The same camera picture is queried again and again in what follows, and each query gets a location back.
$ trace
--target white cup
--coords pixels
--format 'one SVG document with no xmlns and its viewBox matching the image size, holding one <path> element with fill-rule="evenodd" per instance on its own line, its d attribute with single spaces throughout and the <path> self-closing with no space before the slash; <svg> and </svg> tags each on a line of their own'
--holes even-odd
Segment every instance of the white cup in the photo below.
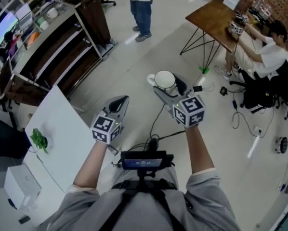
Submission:
<svg viewBox="0 0 288 231">
<path fill-rule="evenodd" d="M 58 12 L 55 8 L 51 8 L 49 9 L 49 11 L 47 12 L 47 17 L 54 19 L 58 16 Z"/>
<path fill-rule="evenodd" d="M 44 21 L 40 24 L 40 28 L 44 31 L 45 29 L 47 29 L 49 26 L 49 23 L 47 21 Z"/>
<path fill-rule="evenodd" d="M 155 75 L 148 75 L 147 82 L 163 90 L 171 90 L 175 87 L 175 76 L 168 70 L 161 70 Z"/>
</svg>

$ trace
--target blue jeans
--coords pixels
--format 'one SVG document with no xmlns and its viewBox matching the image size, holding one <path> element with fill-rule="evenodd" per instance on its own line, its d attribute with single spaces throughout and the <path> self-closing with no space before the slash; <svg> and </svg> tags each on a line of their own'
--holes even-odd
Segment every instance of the blue jeans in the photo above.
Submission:
<svg viewBox="0 0 288 231">
<path fill-rule="evenodd" d="M 148 35 L 150 33 L 152 3 L 152 0 L 148 2 L 130 0 L 131 13 L 142 35 Z"/>
</svg>

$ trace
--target green plant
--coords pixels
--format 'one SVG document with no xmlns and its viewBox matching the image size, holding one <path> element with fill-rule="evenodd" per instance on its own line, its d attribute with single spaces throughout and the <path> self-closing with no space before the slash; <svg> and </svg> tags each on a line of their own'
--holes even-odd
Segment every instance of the green plant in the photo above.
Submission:
<svg viewBox="0 0 288 231">
<path fill-rule="evenodd" d="M 48 154 L 48 151 L 46 150 L 48 146 L 47 138 L 42 135 L 42 133 L 37 129 L 33 129 L 33 134 L 30 136 L 33 143 L 37 146 L 37 148 L 42 149 L 45 153 Z"/>
</svg>

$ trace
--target desk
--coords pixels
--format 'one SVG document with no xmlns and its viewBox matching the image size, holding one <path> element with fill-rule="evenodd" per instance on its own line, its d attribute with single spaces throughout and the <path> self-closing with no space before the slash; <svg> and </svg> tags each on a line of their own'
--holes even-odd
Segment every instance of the desk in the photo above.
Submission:
<svg viewBox="0 0 288 231">
<path fill-rule="evenodd" d="M 215 54 L 217 53 L 220 45 L 225 47 L 226 50 L 229 52 L 233 52 L 235 49 L 237 41 L 234 38 L 232 38 L 232 36 L 229 35 L 228 32 L 226 31 L 229 22 L 234 17 L 234 14 L 235 14 L 234 11 L 231 10 L 226 5 L 224 5 L 220 0 L 213 0 L 204 5 L 203 7 L 199 8 L 198 10 L 194 11 L 190 15 L 188 15 L 186 17 L 186 20 L 196 25 L 197 29 L 195 33 L 192 35 L 192 37 L 189 39 L 187 44 L 184 46 L 183 50 L 180 52 L 180 55 L 203 45 L 204 60 L 203 60 L 203 67 L 201 68 L 201 70 L 203 71 L 203 74 L 206 73 L 206 70 L 208 69 L 208 66 L 210 65 Z M 190 43 L 190 41 L 192 40 L 192 38 L 194 37 L 199 28 L 203 31 L 203 35 L 188 46 L 188 44 Z M 204 38 L 205 34 L 211 36 L 213 40 L 205 42 Z M 203 38 L 202 44 L 190 48 L 201 38 Z M 215 41 L 217 41 L 219 45 L 217 50 L 213 54 L 212 58 L 210 58 Z M 213 42 L 213 44 L 207 62 L 205 63 L 205 44 L 211 42 Z"/>
<path fill-rule="evenodd" d="M 34 128 L 53 139 L 46 154 L 29 138 L 33 145 L 30 150 L 37 153 L 28 152 L 24 158 L 24 164 L 41 186 L 36 209 L 26 214 L 34 224 L 40 224 L 57 210 L 96 141 L 57 86 L 50 90 L 25 128 L 28 137 Z M 113 159 L 114 155 L 107 150 L 101 170 Z"/>
</svg>

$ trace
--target man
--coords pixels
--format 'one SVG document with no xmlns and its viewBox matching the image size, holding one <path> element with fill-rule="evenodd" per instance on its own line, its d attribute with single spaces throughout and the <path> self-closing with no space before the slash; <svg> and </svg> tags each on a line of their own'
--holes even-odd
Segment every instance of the man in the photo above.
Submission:
<svg viewBox="0 0 288 231">
<path fill-rule="evenodd" d="M 227 51 L 226 66 L 225 68 L 220 67 L 219 73 L 224 79 L 229 80 L 232 75 L 231 72 L 238 70 L 238 67 L 233 66 L 235 61 L 251 77 L 253 77 L 254 72 L 257 72 L 261 78 L 268 76 L 270 79 L 277 75 L 275 71 L 283 65 L 285 60 L 288 61 L 286 49 L 288 34 L 285 26 L 278 20 L 273 21 L 270 27 L 271 38 L 265 37 L 250 24 L 246 24 L 246 29 L 267 45 L 259 51 L 254 51 L 241 37 L 238 38 L 237 34 L 232 32 L 232 36 L 238 39 L 238 44 L 233 54 Z"/>
<path fill-rule="evenodd" d="M 187 193 L 162 190 L 169 209 L 148 192 L 138 192 L 117 220 L 108 221 L 122 203 L 125 189 L 115 188 L 99 195 L 96 190 L 107 145 L 97 142 L 54 216 L 49 231 L 238 231 L 230 203 L 219 186 L 220 178 L 197 126 L 186 129 L 192 175 Z M 139 180 L 135 170 L 118 169 L 114 184 Z M 178 186 L 174 167 L 156 172 L 156 178 Z"/>
<path fill-rule="evenodd" d="M 142 42 L 152 36 L 150 32 L 150 21 L 153 0 L 130 0 L 131 13 L 134 16 L 137 26 L 133 27 L 135 32 L 140 32 L 135 39 L 137 42 Z"/>
</svg>

